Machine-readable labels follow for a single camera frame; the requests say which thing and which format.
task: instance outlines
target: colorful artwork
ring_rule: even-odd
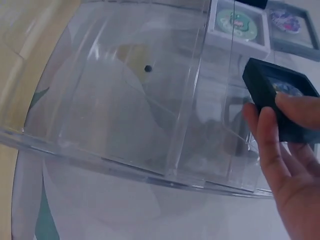
[[[233,33],[246,41],[252,41],[258,35],[257,25],[243,12],[234,12],[232,9],[222,10],[218,12],[216,21],[224,32]]]
[[[281,31],[289,34],[298,34],[300,32],[301,25],[298,18],[285,9],[271,10],[270,17],[273,24]]]
[[[301,97],[304,95],[299,89],[287,82],[280,81],[275,78],[270,78],[269,80],[277,93],[284,93],[295,97]]]

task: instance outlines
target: beige surface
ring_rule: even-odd
[[[11,0],[0,5],[0,16],[4,19],[0,24],[3,39],[0,42],[0,116],[5,116],[6,127],[23,128],[46,63],[79,5],[80,0],[33,0],[28,5]],[[11,201],[17,155],[16,149],[0,145],[1,240],[11,239]]]

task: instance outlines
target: finger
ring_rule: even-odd
[[[320,130],[320,98],[290,96],[278,93],[275,97],[278,108],[293,122],[309,129]]]
[[[256,139],[259,119],[256,106],[252,103],[246,103],[243,106],[242,112],[244,119],[247,121],[249,125],[252,135]],[[295,158],[293,158],[282,144],[280,144],[280,151],[284,164],[286,165],[292,176],[307,173],[307,170],[302,166],[302,164],[299,163]]]
[[[291,174],[281,156],[278,124],[272,108],[261,110],[256,133],[261,169],[276,197]]]
[[[248,123],[249,129],[253,137],[256,139],[258,120],[259,120],[259,114],[258,114],[256,105],[254,105],[253,103],[246,103],[243,106],[242,113],[243,113],[244,119]]]
[[[294,156],[290,155],[282,143],[280,143],[280,151],[284,164],[288,168],[291,176],[308,173],[307,169]]]
[[[288,148],[311,175],[320,177],[320,164],[308,144],[288,143]]]

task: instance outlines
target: clear acrylic display case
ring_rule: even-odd
[[[13,208],[26,208],[30,183],[41,185],[43,166],[53,165],[66,186],[69,173],[62,170],[75,166],[171,188],[272,197],[242,117],[251,101],[242,73],[250,57],[303,73],[308,69],[299,67],[311,60],[270,48],[268,7],[83,1],[42,63],[32,100],[24,101],[35,46],[48,25],[59,24],[51,21],[61,1],[40,2],[5,3],[0,12],[0,51],[7,56],[0,67],[0,142],[19,149]],[[249,16],[255,36],[223,32],[211,22],[223,10]]]
[[[39,19],[31,17],[25,25],[21,13],[4,33],[4,44],[21,67],[2,105],[1,142],[97,173],[253,193],[258,154],[243,155],[239,148],[244,146],[228,129],[244,124],[233,120],[235,115],[242,119],[235,110],[241,95],[225,106],[232,41],[229,50],[204,44],[210,2],[183,3],[80,5],[46,64],[35,91],[42,98],[31,102],[23,128],[13,121],[21,114],[17,90],[26,84],[20,75],[27,74],[28,55],[20,53],[26,33],[33,34],[33,28],[41,33],[48,5],[37,7]],[[23,8],[29,18],[30,11]],[[223,67],[214,64],[217,55],[225,60],[219,62]],[[227,115],[230,122],[224,126]]]

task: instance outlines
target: framed picture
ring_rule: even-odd
[[[233,0],[212,0],[206,44],[265,59],[271,52],[265,11]]]
[[[269,1],[267,11],[272,49],[320,62],[320,43],[307,10]]]

